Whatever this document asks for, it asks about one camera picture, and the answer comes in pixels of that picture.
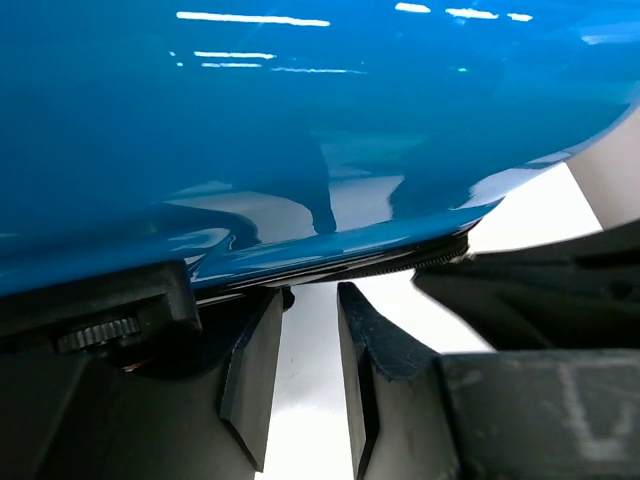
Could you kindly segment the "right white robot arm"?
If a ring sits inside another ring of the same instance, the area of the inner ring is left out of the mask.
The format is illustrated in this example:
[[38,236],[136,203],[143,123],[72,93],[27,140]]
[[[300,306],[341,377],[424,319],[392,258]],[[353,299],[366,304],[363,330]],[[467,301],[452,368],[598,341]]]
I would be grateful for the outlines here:
[[497,350],[639,346],[639,223],[421,269],[414,286]]

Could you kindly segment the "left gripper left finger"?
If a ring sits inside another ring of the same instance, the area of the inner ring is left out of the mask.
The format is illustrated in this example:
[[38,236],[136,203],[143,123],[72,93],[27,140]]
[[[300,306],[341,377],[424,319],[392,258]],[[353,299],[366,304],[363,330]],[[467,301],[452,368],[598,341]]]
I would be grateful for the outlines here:
[[203,309],[203,333],[126,372],[88,355],[1,359],[5,479],[250,479],[271,418],[283,295]]

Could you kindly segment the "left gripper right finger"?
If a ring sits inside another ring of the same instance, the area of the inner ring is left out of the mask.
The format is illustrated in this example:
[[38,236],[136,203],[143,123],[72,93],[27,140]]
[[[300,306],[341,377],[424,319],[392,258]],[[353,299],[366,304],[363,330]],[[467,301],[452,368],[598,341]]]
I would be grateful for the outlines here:
[[635,479],[639,354],[441,354],[337,288],[358,479]]

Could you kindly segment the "blue kids suitcase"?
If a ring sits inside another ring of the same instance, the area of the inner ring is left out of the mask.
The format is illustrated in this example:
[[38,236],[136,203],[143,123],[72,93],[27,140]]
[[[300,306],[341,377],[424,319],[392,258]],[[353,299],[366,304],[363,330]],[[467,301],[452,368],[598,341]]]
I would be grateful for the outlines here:
[[5,1],[1,351],[79,287],[198,297],[450,257],[639,105],[635,1]]

